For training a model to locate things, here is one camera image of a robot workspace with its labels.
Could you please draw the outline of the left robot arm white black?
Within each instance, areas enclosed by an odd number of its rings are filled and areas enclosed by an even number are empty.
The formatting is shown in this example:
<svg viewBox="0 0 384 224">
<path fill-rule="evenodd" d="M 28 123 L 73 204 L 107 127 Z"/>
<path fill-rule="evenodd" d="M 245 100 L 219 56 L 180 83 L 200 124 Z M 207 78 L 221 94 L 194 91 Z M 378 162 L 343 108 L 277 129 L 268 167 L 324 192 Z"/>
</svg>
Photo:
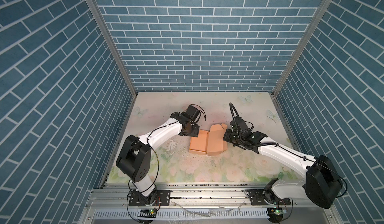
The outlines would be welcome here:
<svg viewBox="0 0 384 224">
<path fill-rule="evenodd" d="M 155 182 L 148 174 L 152 154 L 158 161 L 156 149 L 174 136 L 198 137 L 198 121 L 198 118 L 195 120 L 182 118 L 181 121 L 170 118 L 147 134 L 139 137 L 130 135 L 125 139 L 117 155 L 116 166 L 131 179 L 143 197 L 151 197 L 155 193 Z"/>
</svg>

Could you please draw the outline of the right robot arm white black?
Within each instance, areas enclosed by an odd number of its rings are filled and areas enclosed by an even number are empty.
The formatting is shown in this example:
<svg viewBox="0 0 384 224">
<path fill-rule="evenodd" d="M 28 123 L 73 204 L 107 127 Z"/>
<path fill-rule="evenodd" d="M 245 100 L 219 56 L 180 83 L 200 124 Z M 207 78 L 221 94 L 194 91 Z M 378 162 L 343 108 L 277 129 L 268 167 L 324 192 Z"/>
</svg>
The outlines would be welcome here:
<svg viewBox="0 0 384 224">
<path fill-rule="evenodd" d="M 343 181 L 328 157 L 301 153 L 261 132 L 248 134 L 245 140 L 241 137 L 241 134 L 227 129 L 223 140 L 243 150 L 270 157 L 302 177 L 293 181 L 272 179 L 263 191 L 268 204 L 274 205 L 282 199 L 308 199 L 323 209 L 329 209 L 338 198 Z"/>
</svg>

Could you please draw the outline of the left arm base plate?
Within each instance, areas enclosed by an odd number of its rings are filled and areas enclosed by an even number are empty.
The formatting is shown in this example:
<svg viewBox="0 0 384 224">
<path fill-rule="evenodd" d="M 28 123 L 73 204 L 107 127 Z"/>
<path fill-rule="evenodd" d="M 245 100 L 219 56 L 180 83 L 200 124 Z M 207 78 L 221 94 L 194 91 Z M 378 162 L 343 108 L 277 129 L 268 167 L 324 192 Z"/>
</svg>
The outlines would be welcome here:
<svg viewBox="0 0 384 224">
<path fill-rule="evenodd" d="M 147 197 L 139 191 L 133 190 L 128 197 L 128 205 L 130 207 L 144 207 L 153 206 L 157 203 L 157 206 L 169 206 L 171 197 L 170 190 L 157 190 L 154 189 Z"/>
</svg>

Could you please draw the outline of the pink cardboard paper box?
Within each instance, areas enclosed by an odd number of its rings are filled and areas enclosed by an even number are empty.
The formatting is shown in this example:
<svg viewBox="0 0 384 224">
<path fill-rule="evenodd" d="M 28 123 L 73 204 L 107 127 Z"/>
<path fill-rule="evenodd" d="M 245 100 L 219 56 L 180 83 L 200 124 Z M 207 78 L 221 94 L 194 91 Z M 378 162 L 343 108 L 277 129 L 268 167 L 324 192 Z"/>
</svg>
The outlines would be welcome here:
<svg viewBox="0 0 384 224">
<path fill-rule="evenodd" d="M 226 124 L 212 125 L 210 131 L 200 130 L 198 137 L 192 137 L 189 152 L 198 155 L 216 156 L 228 149 L 223 140 L 227 130 Z"/>
</svg>

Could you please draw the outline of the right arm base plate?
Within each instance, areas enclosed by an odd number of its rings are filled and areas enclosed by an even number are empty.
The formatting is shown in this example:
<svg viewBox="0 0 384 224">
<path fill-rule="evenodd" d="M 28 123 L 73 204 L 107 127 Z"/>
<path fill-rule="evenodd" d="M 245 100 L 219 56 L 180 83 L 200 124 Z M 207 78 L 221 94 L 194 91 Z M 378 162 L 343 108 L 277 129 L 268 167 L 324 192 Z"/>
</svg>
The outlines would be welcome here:
<svg viewBox="0 0 384 224">
<path fill-rule="evenodd" d="M 291 199 L 278 199 L 276 195 L 272 194 L 270 191 L 264 191 L 262 189 L 248 189 L 245 190 L 245 194 L 249 198 L 252 206 L 261 206 L 261 205 L 290 205 Z"/>
</svg>

